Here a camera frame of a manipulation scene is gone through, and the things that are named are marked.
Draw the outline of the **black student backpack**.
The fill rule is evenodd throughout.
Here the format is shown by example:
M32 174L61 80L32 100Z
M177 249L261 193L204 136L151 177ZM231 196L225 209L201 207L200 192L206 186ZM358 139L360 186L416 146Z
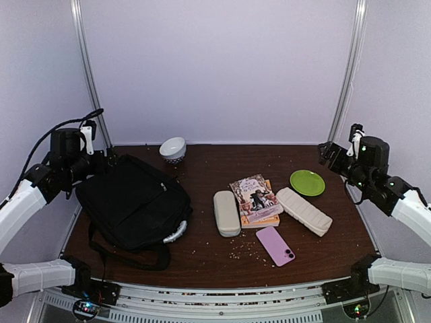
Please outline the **black student backpack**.
M143 271L163 271L170 264L169 243L185 232L193 209L191 198L175 178L131 155L120 156L105 174L75 187L90 218L88 245L108 259ZM111 246L130 253L153 252L153 264L118 255L94 241L99 232Z

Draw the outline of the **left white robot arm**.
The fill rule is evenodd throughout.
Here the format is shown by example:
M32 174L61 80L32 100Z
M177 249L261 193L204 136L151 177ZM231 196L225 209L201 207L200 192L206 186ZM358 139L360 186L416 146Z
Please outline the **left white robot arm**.
M43 162L23 174L1 203L1 249L4 250L27 222L60 193L70 194L76 182L103 172L112 158L93 148L94 126L53 129L51 148ZM1 263L1 305L26 293L50 287L69 287L83 299L97 292L89 266L72 256L28 264Z

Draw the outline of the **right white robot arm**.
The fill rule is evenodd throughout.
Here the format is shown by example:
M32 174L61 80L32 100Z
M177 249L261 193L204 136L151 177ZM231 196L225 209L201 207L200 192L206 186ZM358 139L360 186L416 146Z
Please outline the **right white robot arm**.
M386 216L403 223L426 243L430 242L430 203L418 187L390 176L389 144L373 136L354 135L350 149L328 141L321 143L319 162L346 179ZM371 285L388 285L430 296L430 265L368 255L351 267L345 291L359 297Z

